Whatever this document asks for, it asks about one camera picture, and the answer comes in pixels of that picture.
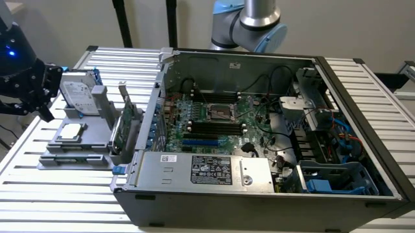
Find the motherboard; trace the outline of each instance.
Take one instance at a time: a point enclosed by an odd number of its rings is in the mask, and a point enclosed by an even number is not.
[[[270,135],[257,128],[270,130],[262,102],[254,96],[173,95],[164,104],[165,151],[246,156],[250,152],[242,146],[248,144],[257,152],[252,156],[272,160],[272,152],[262,148]]]

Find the green circuit board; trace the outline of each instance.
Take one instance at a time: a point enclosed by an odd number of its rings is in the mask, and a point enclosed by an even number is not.
[[[186,131],[186,123],[189,120],[193,122],[213,122],[213,123],[234,123],[245,124],[246,132],[242,135],[218,135],[218,146],[192,146],[190,153],[212,153],[212,154],[233,154],[234,150],[250,142],[254,147],[258,147],[260,138],[264,137],[268,140],[269,135],[258,130],[254,124],[254,115],[258,106],[253,105],[258,103],[260,98],[250,96],[242,96],[234,104],[216,104],[205,102],[192,102],[189,97],[182,95],[178,99],[169,102],[170,113],[166,115],[166,128],[168,136],[165,143],[166,152],[184,152],[181,151],[184,134]],[[209,109],[226,109],[232,108],[233,119],[225,119],[218,115],[209,114]],[[257,113],[264,118],[264,108]],[[264,130],[270,130],[268,124],[260,124]]]

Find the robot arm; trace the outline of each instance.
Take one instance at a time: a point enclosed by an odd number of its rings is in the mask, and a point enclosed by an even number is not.
[[[0,113],[26,115],[37,111],[44,121],[53,120],[46,104],[57,95],[61,74],[61,67],[44,64],[36,57],[5,2],[0,0],[0,95],[21,101],[0,101]]]
[[[287,26],[279,23],[275,0],[217,0],[213,6],[210,49],[273,52],[280,46]]]

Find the power supply label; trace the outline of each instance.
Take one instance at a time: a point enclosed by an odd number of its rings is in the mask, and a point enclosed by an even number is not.
[[[189,181],[196,184],[232,185],[230,158],[192,156]]]

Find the white slatted platform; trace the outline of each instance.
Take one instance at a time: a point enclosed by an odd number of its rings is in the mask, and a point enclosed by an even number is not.
[[[121,107],[121,99],[116,85],[126,81],[126,88],[137,107],[146,106],[149,87],[158,71],[157,50],[100,48],[96,53],[82,57],[80,67],[96,66],[101,71],[102,83],[108,85],[108,99]],[[403,170],[415,183],[415,158],[411,149],[412,131],[407,130],[408,122],[388,104],[376,85],[365,80],[359,66],[351,60],[329,60],[343,82],[356,78],[368,88],[349,89],[355,101],[367,108],[364,112],[373,123],[381,139],[392,149]],[[0,163],[0,232],[229,232],[192,229],[138,228],[129,222],[126,215],[109,191],[112,174],[106,171],[38,171],[37,159],[45,151],[46,141],[52,139],[65,114],[61,110],[64,102],[57,97],[52,105],[56,120],[45,123],[34,118],[14,147]],[[391,122],[403,127],[395,131],[384,129]],[[353,233],[413,233],[415,212],[399,219],[377,219],[364,225]]]

